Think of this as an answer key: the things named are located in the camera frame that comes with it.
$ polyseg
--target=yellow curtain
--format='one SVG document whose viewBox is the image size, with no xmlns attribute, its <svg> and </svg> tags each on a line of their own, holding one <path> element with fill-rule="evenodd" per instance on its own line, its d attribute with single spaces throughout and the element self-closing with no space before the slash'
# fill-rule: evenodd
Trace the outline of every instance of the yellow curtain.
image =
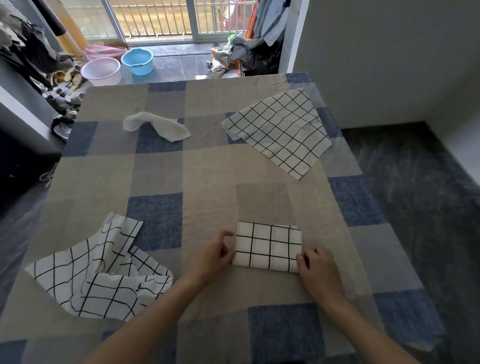
<svg viewBox="0 0 480 364">
<path fill-rule="evenodd" d="M 57 37 L 61 46 L 65 52 L 75 57 L 81 57 L 85 47 L 88 45 L 82 31 L 77 24 L 75 24 L 75 21 L 73 21 L 60 0 L 46 0 L 45 2 L 67 30 L 64 35 Z"/>
</svg>

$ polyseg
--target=person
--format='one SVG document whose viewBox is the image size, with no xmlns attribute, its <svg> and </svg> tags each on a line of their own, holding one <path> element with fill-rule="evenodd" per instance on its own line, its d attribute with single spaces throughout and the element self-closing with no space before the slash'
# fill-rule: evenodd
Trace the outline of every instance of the person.
<svg viewBox="0 0 480 364">
<path fill-rule="evenodd" d="M 208 284 L 231 264 L 235 255 L 221 231 L 198 259 L 162 297 L 154 301 L 93 351 L 83 364 L 139 364 L 165 338 L 182 313 Z M 312 298 L 338 325 L 362 359 L 369 364 L 418 363 L 402 347 L 378 331 L 348 302 L 332 254 L 323 247 L 297 256 L 300 277 Z"/>
</svg>

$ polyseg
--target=hand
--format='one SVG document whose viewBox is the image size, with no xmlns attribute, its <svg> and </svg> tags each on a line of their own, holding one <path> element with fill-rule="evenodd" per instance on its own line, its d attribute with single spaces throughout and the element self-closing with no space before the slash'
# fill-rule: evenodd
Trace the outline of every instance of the hand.
<svg viewBox="0 0 480 364">
<path fill-rule="evenodd" d="M 330 251 L 322 246 L 307 249 L 297 255 L 297 263 L 305 288 L 324 311 L 347 302 L 342 278 Z"/>
<path fill-rule="evenodd" d="M 235 252 L 230 251 L 223 242 L 225 236 L 233 235 L 235 235 L 233 232 L 227 230 L 219 232 L 200 252 L 200 256 L 190 266 L 185 276 L 193 278 L 201 286 L 212 283 L 235 256 Z"/>
</svg>

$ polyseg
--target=tablecloth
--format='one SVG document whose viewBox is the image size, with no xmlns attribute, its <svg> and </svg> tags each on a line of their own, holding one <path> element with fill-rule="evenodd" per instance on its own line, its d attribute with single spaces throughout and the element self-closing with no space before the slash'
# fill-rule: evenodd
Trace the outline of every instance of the tablecloth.
<svg viewBox="0 0 480 364">
<path fill-rule="evenodd" d="M 333 145 L 295 180 L 244 141 L 232 141 L 220 124 L 299 87 Z M 170 143 L 149 123 L 124 131 L 121 121 L 140 111 L 178 118 L 192 136 Z M 238 220 L 298 225 L 304 248 L 332 251 L 349 299 L 380 330 L 424 347 L 444 334 L 307 73 L 89 89 L 0 319 L 2 358 L 73 363 L 122 325 L 69 315 L 23 269 L 91 236 L 108 212 L 144 221 L 135 245 L 175 279 L 201 244 L 220 229 L 235 230 Z M 298 274 L 232 266 L 195 299 L 150 361 L 281 363 L 352 351 Z"/>
</svg>

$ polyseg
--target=person's left hand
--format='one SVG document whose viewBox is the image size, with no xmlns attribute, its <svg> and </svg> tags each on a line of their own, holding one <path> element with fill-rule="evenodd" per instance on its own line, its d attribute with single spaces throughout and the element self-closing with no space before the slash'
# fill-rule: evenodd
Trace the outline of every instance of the person's left hand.
<svg viewBox="0 0 480 364">
<path fill-rule="evenodd" d="M 192 263 L 185 275 L 197 280 L 202 285 L 212 283 L 218 274 L 232 262 L 235 256 L 235 252 L 230 251 L 223 242 L 225 236 L 233 235 L 235 235 L 233 232 L 227 230 L 219 232 L 203 248 L 198 259 Z"/>
</svg>

